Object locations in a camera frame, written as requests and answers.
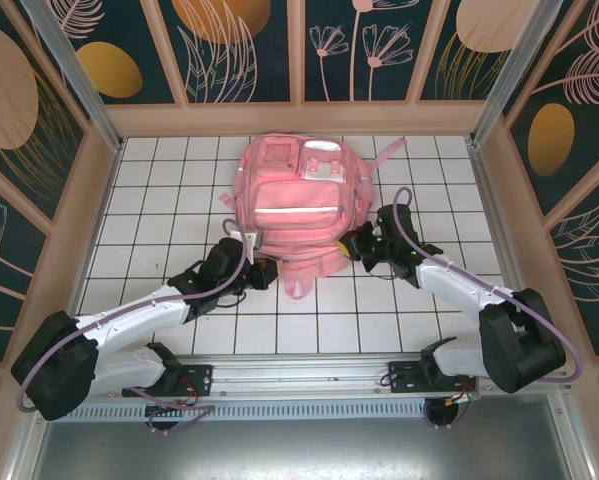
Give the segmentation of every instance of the backpack handle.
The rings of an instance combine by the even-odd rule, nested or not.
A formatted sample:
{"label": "backpack handle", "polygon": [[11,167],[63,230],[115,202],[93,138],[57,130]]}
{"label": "backpack handle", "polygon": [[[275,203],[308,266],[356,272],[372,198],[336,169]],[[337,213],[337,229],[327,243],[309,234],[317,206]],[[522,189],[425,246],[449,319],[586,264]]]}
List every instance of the backpack handle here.
{"label": "backpack handle", "polygon": [[372,162],[370,162],[368,164],[368,167],[370,167],[370,171],[374,171],[377,168],[379,168],[379,166],[385,162],[386,160],[388,160],[390,157],[392,157],[397,150],[399,150],[401,147],[403,147],[406,144],[406,139],[405,138],[398,138],[397,140],[395,140],[394,142],[392,142],[390,145],[388,145],[386,148],[384,148],[379,155],[377,155],[377,158],[375,158]]}

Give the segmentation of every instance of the grout line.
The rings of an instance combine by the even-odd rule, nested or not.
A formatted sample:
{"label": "grout line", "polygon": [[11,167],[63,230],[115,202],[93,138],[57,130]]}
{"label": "grout line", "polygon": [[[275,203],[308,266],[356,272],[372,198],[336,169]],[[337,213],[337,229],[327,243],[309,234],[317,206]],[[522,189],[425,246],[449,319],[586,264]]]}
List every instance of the grout line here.
{"label": "grout line", "polygon": [[[186,139],[186,149],[183,154],[184,158],[186,158],[186,156],[188,155],[188,145],[189,144],[190,144],[190,138],[187,138]],[[182,165],[181,165],[181,174],[179,175],[179,183],[182,183],[184,170],[185,170],[185,160],[184,160],[184,162],[182,162]],[[170,258],[170,249],[172,247],[172,235],[175,232],[175,220],[177,218],[177,216],[176,216],[177,205],[179,205],[179,197],[180,196],[181,196],[181,185],[179,185],[179,188],[177,189],[177,199],[175,200],[175,213],[172,215],[172,225],[170,226],[170,240],[168,242],[168,250],[166,251],[166,264],[164,265],[164,269],[163,269],[163,282],[164,283],[166,283],[166,271],[168,270],[168,259]]]}
{"label": "grout line", "polygon": [[[148,172],[148,183],[150,183],[150,175],[152,175],[152,167],[155,164],[155,155],[157,154],[157,144],[158,143],[159,143],[159,139],[157,139],[157,141],[155,142],[155,148],[152,151],[152,161],[150,163],[150,171]],[[124,279],[123,288],[121,289],[121,298],[119,299],[120,302],[123,299],[124,294],[126,293],[126,285],[128,284],[128,277],[130,276],[130,266],[132,265],[132,256],[134,255],[134,252],[135,252],[135,245],[137,243],[137,236],[139,235],[139,227],[141,226],[141,217],[143,216],[143,208],[146,203],[147,196],[148,196],[148,187],[145,188],[145,190],[143,192],[143,198],[141,200],[141,210],[139,210],[139,220],[137,221],[137,228],[135,229],[134,241],[132,242],[132,247],[130,248],[130,257],[128,258],[128,268],[126,269],[126,278]]]}
{"label": "grout line", "polygon": [[[375,153],[377,153],[377,142],[375,140],[375,136],[372,136],[372,142],[375,146]],[[406,162],[408,162],[408,169],[410,169],[410,160],[406,159]],[[383,205],[383,191],[381,188],[381,175],[379,173],[379,168],[377,168],[377,182],[379,183],[379,192],[381,194],[381,200],[382,200],[382,205]],[[392,274],[394,274],[394,272],[392,271],[392,267],[390,268],[390,276],[393,276]],[[392,288],[392,298],[395,306],[395,321],[397,322],[397,335],[399,335],[399,350],[403,352],[403,340],[401,339],[401,326],[399,325],[399,314],[397,313],[398,307],[397,307],[397,288],[395,287],[395,281],[391,280],[390,281],[390,287]],[[359,318],[357,316],[357,329],[359,329]],[[361,350],[361,330],[359,329],[359,349]]]}
{"label": "grout line", "polygon": [[[434,137],[435,139],[435,148],[437,149],[437,155],[439,155],[439,145],[437,145],[437,137]],[[443,179],[446,179],[446,174],[443,171],[443,165],[441,165],[441,157],[439,158],[439,166],[441,167],[441,175],[443,176]],[[461,237],[459,236],[459,228],[457,227],[457,219],[455,217],[455,212],[452,209],[452,200],[450,198],[450,191],[448,190],[448,184],[446,185],[446,195],[448,196],[448,204],[450,205],[450,213],[452,214],[452,223],[455,226],[455,232],[457,234],[457,241],[459,242],[459,251],[461,252],[461,259],[463,260],[463,264],[466,265],[466,256],[463,254],[463,247],[461,246]]]}

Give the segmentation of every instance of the tile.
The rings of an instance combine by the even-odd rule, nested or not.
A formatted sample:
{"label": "tile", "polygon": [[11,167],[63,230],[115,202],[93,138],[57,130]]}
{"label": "tile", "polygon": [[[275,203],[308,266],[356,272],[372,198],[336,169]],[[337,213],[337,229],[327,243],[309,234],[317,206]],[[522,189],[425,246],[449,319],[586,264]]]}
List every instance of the tile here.
{"label": "tile", "polygon": [[346,268],[330,275],[331,277],[352,277],[355,274],[354,262],[348,262]]}
{"label": "tile", "polygon": [[205,244],[208,215],[175,215],[170,243]]}
{"label": "tile", "polygon": [[225,213],[225,214],[230,214],[232,213],[234,215],[234,212],[232,211],[232,209],[228,208],[228,206],[223,203],[221,200],[219,200],[219,197],[221,195],[223,195],[224,193],[226,193],[229,196],[233,196],[234,192],[232,190],[232,187],[215,187],[212,190],[212,198],[210,199],[210,212],[211,213]]}
{"label": "tile", "polygon": [[235,347],[234,315],[204,315],[197,319],[193,353],[230,354]]}
{"label": "tile", "polygon": [[132,245],[137,233],[139,215],[107,215],[99,243],[102,245]]}
{"label": "tile", "polygon": [[441,158],[468,158],[466,139],[460,136],[435,137]]}
{"label": "tile", "polygon": [[239,315],[235,353],[275,353],[276,315]]}
{"label": "tile", "polygon": [[371,135],[344,135],[343,141],[361,158],[375,158],[375,142]]}
{"label": "tile", "polygon": [[195,338],[196,320],[155,332],[155,342],[163,343],[175,355],[190,355]]}
{"label": "tile", "polygon": [[132,246],[99,245],[92,264],[92,278],[125,278]]}
{"label": "tile", "polygon": [[142,213],[175,213],[179,187],[149,187]]}
{"label": "tile", "polygon": [[434,312],[432,294],[415,288],[405,280],[395,280],[395,296],[398,312]]}
{"label": "tile", "polygon": [[357,277],[357,311],[359,312],[394,312],[395,295],[392,282],[373,277]]}
{"label": "tile", "polygon": [[420,352],[441,340],[435,313],[400,313],[399,330],[404,352]]}
{"label": "tile", "polygon": [[238,167],[239,160],[226,160],[225,162],[217,162],[214,184],[232,186]]}
{"label": "tile", "polygon": [[355,312],[355,287],[352,278],[319,278],[317,308],[323,313]]}
{"label": "tile", "polygon": [[497,275],[501,273],[499,261],[492,243],[462,243],[466,269],[477,275]]}
{"label": "tile", "polygon": [[312,290],[301,300],[295,300],[283,290],[284,282],[279,285],[279,313],[316,313],[317,295],[313,285]]}
{"label": "tile", "polygon": [[145,187],[152,162],[121,162],[116,187]]}
{"label": "tile", "polygon": [[461,252],[461,247],[458,243],[437,242],[435,245],[443,250],[443,254],[448,257],[448,260],[456,263],[462,268],[465,268],[463,263],[463,253]]}
{"label": "tile", "polygon": [[212,187],[181,187],[177,213],[208,213]]}
{"label": "tile", "polygon": [[148,185],[176,185],[181,183],[181,172],[183,171],[183,161],[164,161],[154,162],[150,171],[150,180]]}
{"label": "tile", "polygon": [[492,240],[486,215],[483,212],[455,212],[455,222],[462,242],[489,242]]}
{"label": "tile", "polygon": [[219,160],[238,160],[249,144],[249,137],[221,137],[217,158]]}
{"label": "tile", "polygon": [[230,218],[234,220],[234,214],[232,215],[220,215],[220,214],[212,214],[210,215],[210,224],[208,225],[208,239],[206,243],[212,246],[219,242],[223,237],[226,236],[226,233],[223,231],[223,221],[226,218]]}
{"label": "tile", "polygon": [[456,242],[457,230],[452,213],[420,213],[421,235],[428,243]]}
{"label": "tile", "polygon": [[482,212],[483,204],[476,185],[448,185],[450,204],[455,212]]}
{"label": "tile", "polygon": [[410,159],[410,170],[412,171],[412,182],[419,183],[445,183],[441,162],[437,159]]}
{"label": "tile", "polygon": [[415,185],[417,209],[420,212],[449,212],[450,201],[445,185]]}
{"label": "tile", "polygon": [[463,313],[440,312],[438,313],[438,316],[441,338],[479,338],[479,326]]}
{"label": "tile", "polygon": [[438,158],[435,137],[415,135],[405,136],[408,158]]}
{"label": "tile", "polygon": [[319,353],[359,353],[357,315],[318,317]]}
{"label": "tile", "polygon": [[475,174],[470,160],[441,159],[446,183],[475,183]]}
{"label": "tile", "polygon": [[166,277],[174,277],[191,267],[198,260],[203,260],[203,245],[170,245],[166,263]]}
{"label": "tile", "polygon": [[187,145],[187,137],[162,137],[157,142],[155,160],[183,160]]}
{"label": "tile", "polygon": [[141,297],[151,294],[162,285],[163,281],[161,278],[128,278],[123,289],[121,303],[139,300]]}
{"label": "tile", "polygon": [[277,284],[270,285],[268,290],[248,290],[248,298],[239,304],[239,314],[242,313],[276,313]]}
{"label": "tile", "polygon": [[129,138],[123,151],[123,160],[152,160],[156,138]]}
{"label": "tile", "polygon": [[144,187],[116,187],[112,191],[107,213],[141,213]]}
{"label": "tile", "polygon": [[128,277],[158,278],[166,270],[167,245],[137,245],[132,250]]}
{"label": "tile", "polygon": [[396,313],[359,314],[362,353],[401,352]]}
{"label": "tile", "polygon": [[280,314],[277,353],[317,353],[317,316]]}
{"label": "tile", "polygon": [[91,278],[86,284],[86,293],[81,303],[79,313],[99,313],[118,307],[121,302],[121,292],[125,280]]}
{"label": "tile", "polygon": [[[383,205],[390,205],[394,202],[395,194],[401,187],[408,187],[411,191],[413,190],[412,185],[381,185],[381,195],[383,197]],[[399,195],[399,203],[406,203],[408,200],[408,193],[403,192]],[[416,211],[418,208],[417,199],[412,199],[410,206],[411,210]]]}
{"label": "tile", "polygon": [[[384,148],[399,138],[403,137],[401,135],[375,135],[375,150],[377,151],[377,155],[379,155]],[[397,151],[390,156],[390,158],[408,158],[408,155],[406,155],[405,145],[399,147]]]}
{"label": "tile", "polygon": [[215,160],[219,137],[190,137],[186,160]]}
{"label": "tile", "polygon": [[174,215],[142,215],[136,244],[167,245],[170,243]]}
{"label": "tile", "polygon": [[185,162],[181,185],[212,185],[217,162]]}
{"label": "tile", "polygon": [[412,183],[410,165],[405,158],[388,159],[378,169],[379,178],[384,185]]}

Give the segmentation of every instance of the beige circle shape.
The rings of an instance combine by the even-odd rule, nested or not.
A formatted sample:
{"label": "beige circle shape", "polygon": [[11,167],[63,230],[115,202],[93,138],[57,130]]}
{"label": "beige circle shape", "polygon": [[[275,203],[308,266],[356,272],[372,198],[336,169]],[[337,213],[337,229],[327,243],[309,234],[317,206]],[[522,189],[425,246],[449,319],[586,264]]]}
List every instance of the beige circle shape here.
{"label": "beige circle shape", "polygon": [[536,3],[536,0],[462,0],[457,10],[457,36],[476,52],[510,50]]}
{"label": "beige circle shape", "polygon": [[143,85],[141,71],[122,49],[107,42],[87,43],[77,56],[98,92],[114,98],[128,98]]}
{"label": "beige circle shape", "polygon": [[35,72],[19,46],[0,30],[0,148],[26,143],[38,109]]}
{"label": "beige circle shape", "polygon": [[541,107],[530,126],[528,158],[539,175],[549,177],[561,168],[575,139],[575,121],[558,103]]}

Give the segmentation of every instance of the backpack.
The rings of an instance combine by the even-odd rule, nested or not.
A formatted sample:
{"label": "backpack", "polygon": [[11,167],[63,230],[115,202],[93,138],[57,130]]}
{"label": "backpack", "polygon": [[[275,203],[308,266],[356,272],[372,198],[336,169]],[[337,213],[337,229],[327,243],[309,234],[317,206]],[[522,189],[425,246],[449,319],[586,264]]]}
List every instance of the backpack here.
{"label": "backpack", "polygon": [[337,240],[366,221],[375,196],[370,173],[405,143],[398,139],[366,162],[343,142],[258,137],[239,162],[234,198],[220,199],[246,230],[263,234],[258,252],[278,261],[286,294],[300,299],[315,278],[348,265]]}

